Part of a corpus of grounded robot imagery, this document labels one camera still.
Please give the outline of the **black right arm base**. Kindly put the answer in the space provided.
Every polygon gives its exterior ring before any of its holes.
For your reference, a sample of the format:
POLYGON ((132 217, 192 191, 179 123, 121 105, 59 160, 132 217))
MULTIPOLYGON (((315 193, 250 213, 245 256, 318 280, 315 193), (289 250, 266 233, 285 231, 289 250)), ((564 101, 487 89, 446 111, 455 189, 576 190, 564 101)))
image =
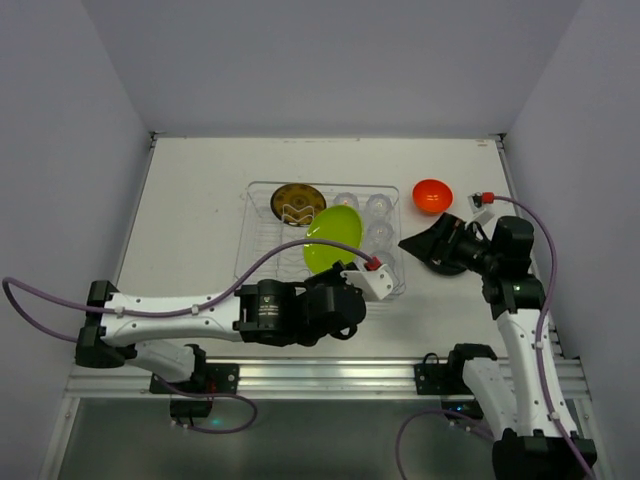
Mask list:
POLYGON ((413 369, 416 394, 438 396, 441 408, 448 411, 447 418, 454 419, 455 414, 465 415, 472 420, 484 418, 475 399, 463 399, 463 396, 471 396, 471 390, 463 383, 461 376, 447 362, 442 362, 436 353, 427 353, 413 369))

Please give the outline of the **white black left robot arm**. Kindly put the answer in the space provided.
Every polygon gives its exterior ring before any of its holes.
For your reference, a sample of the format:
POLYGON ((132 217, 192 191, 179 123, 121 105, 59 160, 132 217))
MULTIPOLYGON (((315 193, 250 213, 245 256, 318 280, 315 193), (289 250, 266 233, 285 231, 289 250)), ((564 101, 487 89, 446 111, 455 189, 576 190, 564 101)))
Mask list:
POLYGON ((219 303, 196 298, 186 314, 164 310, 183 298, 132 298, 109 281, 92 283, 85 324, 75 347, 75 363, 84 368, 125 365, 147 370, 175 388, 214 391, 206 353, 197 338, 255 343, 272 347, 312 347, 329 336, 353 337, 365 319, 360 289, 336 272, 304 282, 261 280, 239 287, 219 303))

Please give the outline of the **orange plastic bowl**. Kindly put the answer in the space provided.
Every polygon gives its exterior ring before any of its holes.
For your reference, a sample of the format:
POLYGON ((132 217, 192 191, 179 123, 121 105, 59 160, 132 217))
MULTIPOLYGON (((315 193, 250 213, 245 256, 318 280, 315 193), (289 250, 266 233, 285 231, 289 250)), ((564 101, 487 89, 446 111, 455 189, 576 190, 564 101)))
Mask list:
POLYGON ((412 201, 421 212, 438 215, 452 206, 454 195, 450 187, 443 181, 424 179, 414 185, 412 201))

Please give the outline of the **lime green plate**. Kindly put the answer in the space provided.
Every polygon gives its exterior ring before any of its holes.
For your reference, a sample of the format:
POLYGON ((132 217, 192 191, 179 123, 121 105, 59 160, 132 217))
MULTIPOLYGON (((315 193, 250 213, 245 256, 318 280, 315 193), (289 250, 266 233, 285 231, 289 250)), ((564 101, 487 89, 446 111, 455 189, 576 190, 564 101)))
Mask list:
MULTIPOLYGON (((330 240, 356 249, 361 247, 363 237, 363 220, 357 210, 347 205, 323 210, 305 235, 306 239, 330 240)), ((354 253, 324 244, 305 244, 303 247, 303 258, 312 274, 328 270, 338 261, 350 263, 355 257, 354 253)))

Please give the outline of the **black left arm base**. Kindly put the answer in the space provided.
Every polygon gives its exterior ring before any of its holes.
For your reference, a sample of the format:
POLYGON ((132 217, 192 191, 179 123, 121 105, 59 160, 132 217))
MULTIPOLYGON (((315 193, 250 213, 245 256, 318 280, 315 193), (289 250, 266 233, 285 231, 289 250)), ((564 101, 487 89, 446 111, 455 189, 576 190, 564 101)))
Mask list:
POLYGON ((151 377, 149 391, 170 395, 169 415, 176 423, 196 426, 207 419, 216 401, 237 393, 240 366, 237 363, 206 363, 189 380, 163 383, 151 377))

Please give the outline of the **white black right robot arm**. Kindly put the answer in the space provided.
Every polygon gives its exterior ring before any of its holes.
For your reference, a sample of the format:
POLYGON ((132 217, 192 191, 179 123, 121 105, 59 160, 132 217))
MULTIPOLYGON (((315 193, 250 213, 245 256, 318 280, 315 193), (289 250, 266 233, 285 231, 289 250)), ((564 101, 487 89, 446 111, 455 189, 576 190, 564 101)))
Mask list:
POLYGON ((561 391, 547 323, 547 296, 531 273, 533 225, 502 216, 491 236, 443 214, 427 230, 400 241, 434 271, 470 271, 482 280, 506 347, 513 384, 506 385, 490 347, 457 344, 447 365, 473 393, 491 428, 498 479, 587 479, 595 444, 580 436, 561 391))

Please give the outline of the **black plate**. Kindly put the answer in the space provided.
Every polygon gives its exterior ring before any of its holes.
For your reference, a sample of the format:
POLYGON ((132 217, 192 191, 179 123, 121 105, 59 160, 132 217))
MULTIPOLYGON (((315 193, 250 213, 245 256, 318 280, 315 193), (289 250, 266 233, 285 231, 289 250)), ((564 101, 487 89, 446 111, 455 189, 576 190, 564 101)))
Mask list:
POLYGON ((424 265, 434 274, 444 277, 455 277, 467 271, 464 265, 451 260, 430 259, 424 265))

